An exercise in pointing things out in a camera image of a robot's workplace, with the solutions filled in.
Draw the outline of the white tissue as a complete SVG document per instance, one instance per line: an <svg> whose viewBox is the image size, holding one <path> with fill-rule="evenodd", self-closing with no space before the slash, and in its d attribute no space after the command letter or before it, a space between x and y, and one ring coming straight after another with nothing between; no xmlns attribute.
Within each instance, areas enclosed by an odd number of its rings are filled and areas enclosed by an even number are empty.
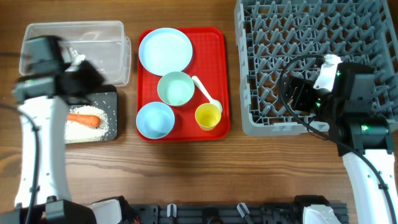
<svg viewBox="0 0 398 224"><path fill-rule="evenodd" d="M85 55L79 54L72 47L66 47L63 50L63 59L65 63L69 64L66 71L71 72L78 69L78 66L86 59Z"/></svg>

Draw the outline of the white rice pile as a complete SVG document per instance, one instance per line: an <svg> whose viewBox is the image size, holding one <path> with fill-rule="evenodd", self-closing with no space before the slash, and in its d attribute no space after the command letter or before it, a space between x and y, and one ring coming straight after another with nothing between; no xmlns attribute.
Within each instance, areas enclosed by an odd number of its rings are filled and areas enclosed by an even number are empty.
<svg viewBox="0 0 398 224"><path fill-rule="evenodd" d="M69 114L94 115L101 119L101 124L97 128L91 128L67 120L65 125L66 143L100 141L108 135L108 115L105 111L94 106L78 106L70 109Z"/></svg>

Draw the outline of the orange carrot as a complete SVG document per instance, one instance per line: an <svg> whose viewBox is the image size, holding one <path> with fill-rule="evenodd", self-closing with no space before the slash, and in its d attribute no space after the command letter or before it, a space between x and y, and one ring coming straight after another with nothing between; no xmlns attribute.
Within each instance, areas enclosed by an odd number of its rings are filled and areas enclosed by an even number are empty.
<svg viewBox="0 0 398 224"><path fill-rule="evenodd" d="M85 114L69 114L67 116L68 121L73 121L84 126L91 128L97 128L101 124L101 119L94 115Z"/></svg>

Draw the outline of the yellow plastic cup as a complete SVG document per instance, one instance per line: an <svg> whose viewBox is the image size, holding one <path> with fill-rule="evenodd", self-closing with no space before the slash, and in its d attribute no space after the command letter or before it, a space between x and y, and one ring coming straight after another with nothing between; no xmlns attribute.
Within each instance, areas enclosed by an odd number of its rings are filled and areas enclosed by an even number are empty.
<svg viewBox="0 0 398 224"><path fill-rule="evenodd" d="M221 111L211 103L200 105L195 111L195 121L205 131L211 131L221 121Z"/></svg>

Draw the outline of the light blue bowl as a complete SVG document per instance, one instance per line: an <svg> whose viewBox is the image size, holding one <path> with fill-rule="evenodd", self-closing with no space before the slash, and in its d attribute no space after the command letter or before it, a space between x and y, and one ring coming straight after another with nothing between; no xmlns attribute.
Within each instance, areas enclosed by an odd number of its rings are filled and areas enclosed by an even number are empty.
<svg viewBox="0 0 398 224"><path fill-rule="evenodd" d="M174 128L175 115L169 105L154 101L144 105L137 113L138 131L148 139L161 139Z"/></svg>

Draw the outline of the green bowl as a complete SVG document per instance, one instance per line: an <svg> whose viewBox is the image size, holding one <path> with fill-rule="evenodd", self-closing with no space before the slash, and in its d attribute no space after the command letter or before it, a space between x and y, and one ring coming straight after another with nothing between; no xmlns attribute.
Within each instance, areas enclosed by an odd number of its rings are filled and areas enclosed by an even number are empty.
<svg viewBox="0 0 398 224"><path fill-rule="evenodd" d="M183 106L187 104L195 92L192 78L184 72L170 72L158 82L157 94L169 106Z"/></svg>

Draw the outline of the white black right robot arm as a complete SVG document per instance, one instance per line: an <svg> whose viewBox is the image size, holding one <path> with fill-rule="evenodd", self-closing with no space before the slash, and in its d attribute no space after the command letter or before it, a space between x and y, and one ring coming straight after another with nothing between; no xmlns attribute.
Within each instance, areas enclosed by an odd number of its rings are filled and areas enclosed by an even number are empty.
<svg viewBox="0 0 398 224"><path fill-rule="evenodd" d="M359 223L397 223L394 142L385 118L372 114L371 67L324 63L315 81L281 76L279 97L288 112L311 112L328 123L353 189Z"/></svg>

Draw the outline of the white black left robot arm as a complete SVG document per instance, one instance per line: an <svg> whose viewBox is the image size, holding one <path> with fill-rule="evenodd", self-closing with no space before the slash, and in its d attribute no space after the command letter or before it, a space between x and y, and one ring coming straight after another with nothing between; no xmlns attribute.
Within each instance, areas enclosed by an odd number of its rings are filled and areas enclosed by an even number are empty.
<svg viewBox="0 0 398 224"><path fill-rule="evenodd" d="M14 210L1 223L122 223L118 198L86 207L72 202L65 170L65 123L71 105L87 105L87 95L104 78L89 61L74 62L61 37L26 41L31 75L13 89L22 125L22 170Z"/></svg>

